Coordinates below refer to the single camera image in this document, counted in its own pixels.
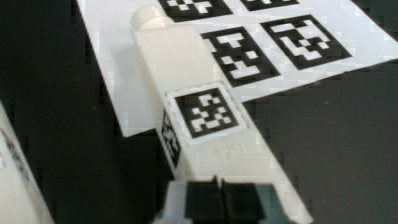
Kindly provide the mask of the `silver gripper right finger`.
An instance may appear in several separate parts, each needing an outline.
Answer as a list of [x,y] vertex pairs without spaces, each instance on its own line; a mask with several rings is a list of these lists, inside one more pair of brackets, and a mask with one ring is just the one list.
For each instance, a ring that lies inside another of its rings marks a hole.
[[273,184],[223,182],[228,224],[292,224]]

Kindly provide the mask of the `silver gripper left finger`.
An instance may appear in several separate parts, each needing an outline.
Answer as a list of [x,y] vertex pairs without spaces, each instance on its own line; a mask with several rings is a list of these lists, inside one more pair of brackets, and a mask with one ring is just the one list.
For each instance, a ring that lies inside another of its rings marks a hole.
[[216,180],[169,182],[155,224],[221,224],[221,190]]

